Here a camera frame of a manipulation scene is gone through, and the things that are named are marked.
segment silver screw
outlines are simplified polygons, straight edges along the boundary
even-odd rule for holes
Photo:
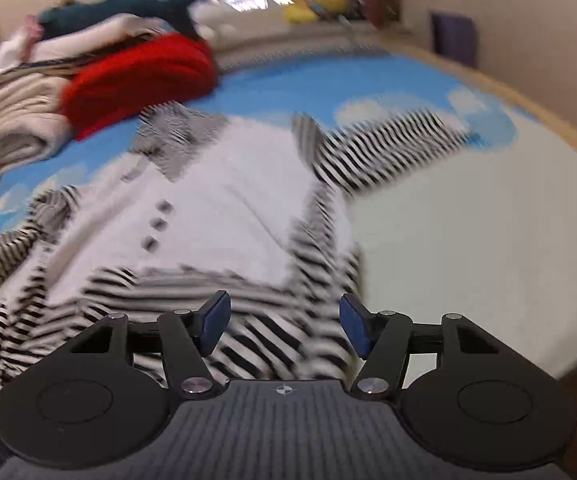
[[[388,383],[380,377],[367,377],[357,383],[357,387],[365,394],[383,394],[388,389]]]
[[[205,377],[189,377],[182,382],[182,390],[187,394],[203,394],[213,387],[213,383]]]

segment dark green cloth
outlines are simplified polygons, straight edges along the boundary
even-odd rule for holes
[[[141,18],[161,18],[172,28],[192,40],[198,39],[188,6],[197,0],[102,0],[93,4],[53,7],[40,14],[38,22],[44,27],[42,40],[79,32],[115,14],[126,12]]]

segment bedsheet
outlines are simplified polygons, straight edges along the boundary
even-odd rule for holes
[[[556,376],[577,364],[577,154],[528,114],[406,56],[278,62],[193,105],[278,125],[293,112],[338,126],[422,107],[467,124],[468,150],[354,202],[364,300],[416,322],[461,312]],[[92,179],[136,125],[5,174],[0,232],[35,193]],[[407,382],[433,362],[412,359]]]

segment red folded cloth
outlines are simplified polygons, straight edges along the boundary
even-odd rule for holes
[[[62,106],[83,140],[144,107],[197,99],[216,85],[208,44],[168,34],[86,67],[64,90]]]

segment purple chair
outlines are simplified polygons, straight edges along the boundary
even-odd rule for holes
[[[477,68],[479,34],[473,20],[458,14],[432,12],[430,21],[435,53]]]

